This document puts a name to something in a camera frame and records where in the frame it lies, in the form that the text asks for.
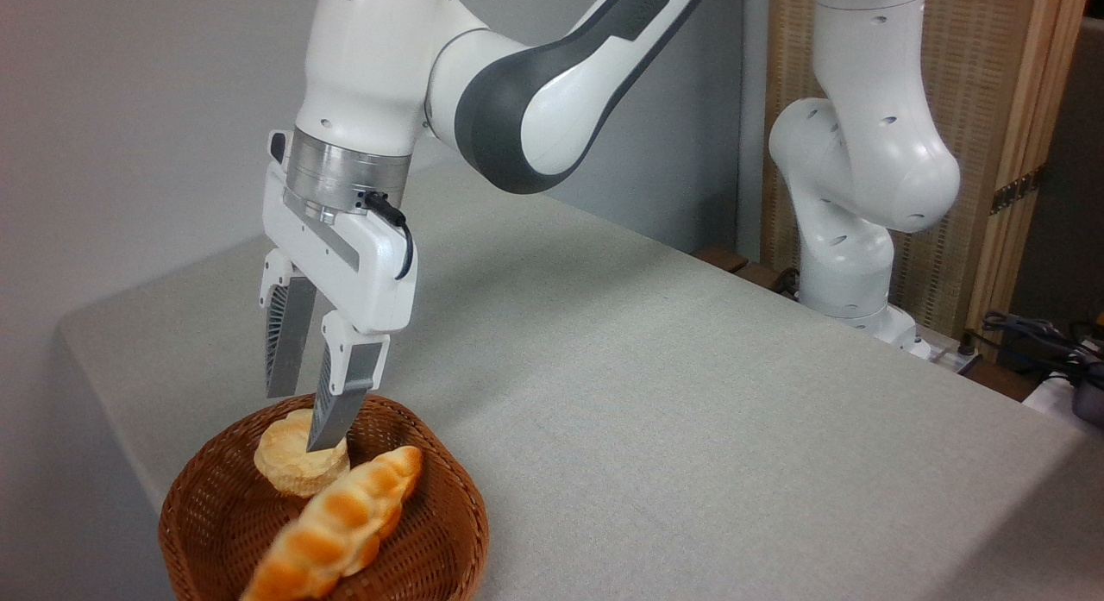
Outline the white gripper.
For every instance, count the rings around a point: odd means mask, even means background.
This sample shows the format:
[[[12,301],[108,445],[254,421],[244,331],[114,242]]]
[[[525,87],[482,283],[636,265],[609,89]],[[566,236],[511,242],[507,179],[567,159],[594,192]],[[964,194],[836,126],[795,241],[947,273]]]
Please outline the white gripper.
[[[405,329],[417,289],[417,252],[404,231],[372,211],[323,212],[289,188],[291,133],[268,135],[261,219],[272,250],[261,272],[266,312],[266,397],[295,394],[317,289],[336,310],[323,316],[323,366],[307,449],[336,449],[367,394],[381,386],[390,333]]]

